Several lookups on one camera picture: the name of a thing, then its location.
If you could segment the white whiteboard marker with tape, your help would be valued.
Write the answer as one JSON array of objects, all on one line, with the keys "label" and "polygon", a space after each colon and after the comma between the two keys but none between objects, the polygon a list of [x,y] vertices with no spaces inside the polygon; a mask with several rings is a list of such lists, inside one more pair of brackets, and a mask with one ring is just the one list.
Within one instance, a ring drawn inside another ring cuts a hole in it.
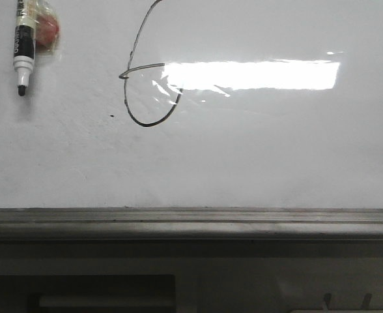
[{"label": "white whiteboard marker with tape", "polygon": [[36,49],[52,52],[60,26],[49,1],[17,1],[14,29],[13,67],[17,74],[18,95],[23,97],[35,69]]}]

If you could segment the white whiteboard with metal frame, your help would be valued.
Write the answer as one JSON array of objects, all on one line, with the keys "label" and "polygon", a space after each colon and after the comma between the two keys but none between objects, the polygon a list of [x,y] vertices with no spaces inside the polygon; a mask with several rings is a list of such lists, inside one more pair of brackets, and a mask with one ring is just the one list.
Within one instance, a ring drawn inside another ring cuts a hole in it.
[{"label": "white whiteboard with metal frame", "polygon": [[0,240],[383,238],[383,1],[0,1]]}]

